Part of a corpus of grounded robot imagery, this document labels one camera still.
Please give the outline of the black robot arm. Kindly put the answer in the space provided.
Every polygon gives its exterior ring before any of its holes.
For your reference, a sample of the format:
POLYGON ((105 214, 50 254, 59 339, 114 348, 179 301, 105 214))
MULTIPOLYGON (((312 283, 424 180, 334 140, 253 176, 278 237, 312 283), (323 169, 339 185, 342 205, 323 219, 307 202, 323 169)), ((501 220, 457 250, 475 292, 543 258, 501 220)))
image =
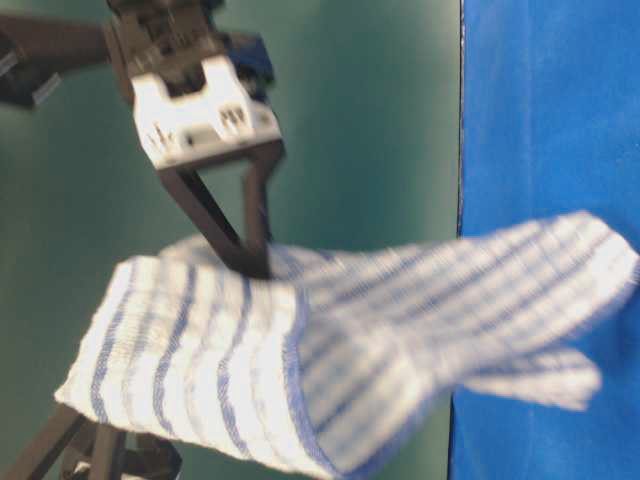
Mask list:
POLYGON ((1 99, 33 109, 62 75, 110 64, 170 196, 227 267, 267 279, 266 184, 284 155, 266 95, 273 67, 261 37, 215 26, 216 8, 214 1, 112 1, 104 25, 3 14, 1 99), (199 173, 241 159, 249 165, 238 234, 199 173))

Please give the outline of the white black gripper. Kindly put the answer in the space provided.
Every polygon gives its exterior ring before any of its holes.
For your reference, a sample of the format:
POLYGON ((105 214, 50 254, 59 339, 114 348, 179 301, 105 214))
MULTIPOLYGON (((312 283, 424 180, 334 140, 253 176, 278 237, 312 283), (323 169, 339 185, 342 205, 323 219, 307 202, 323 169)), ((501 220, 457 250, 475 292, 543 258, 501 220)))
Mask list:
POLYGON ((284 156, 267 90, 274 71, 256 34, 214 23, 220 1, 111 1, 105 33, 141 147, 169 195, 221 261, 269 279, 267 183, 284 156), (245 250, 195 171, 177 166, 251 150, 243 178, 245 250))

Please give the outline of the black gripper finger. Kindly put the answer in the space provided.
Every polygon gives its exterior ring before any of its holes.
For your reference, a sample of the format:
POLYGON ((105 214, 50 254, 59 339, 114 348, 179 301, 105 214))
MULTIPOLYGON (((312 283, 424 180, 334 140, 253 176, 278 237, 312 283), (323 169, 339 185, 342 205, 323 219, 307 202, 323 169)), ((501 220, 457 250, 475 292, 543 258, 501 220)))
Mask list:
POLYGON ((85 421, 76 410, 59 404, 1 478, 43 479, 85 421))
POLYGON ((120 480, 123 473, 126 433, 99 424, 92 451, 90 480, 120 480))

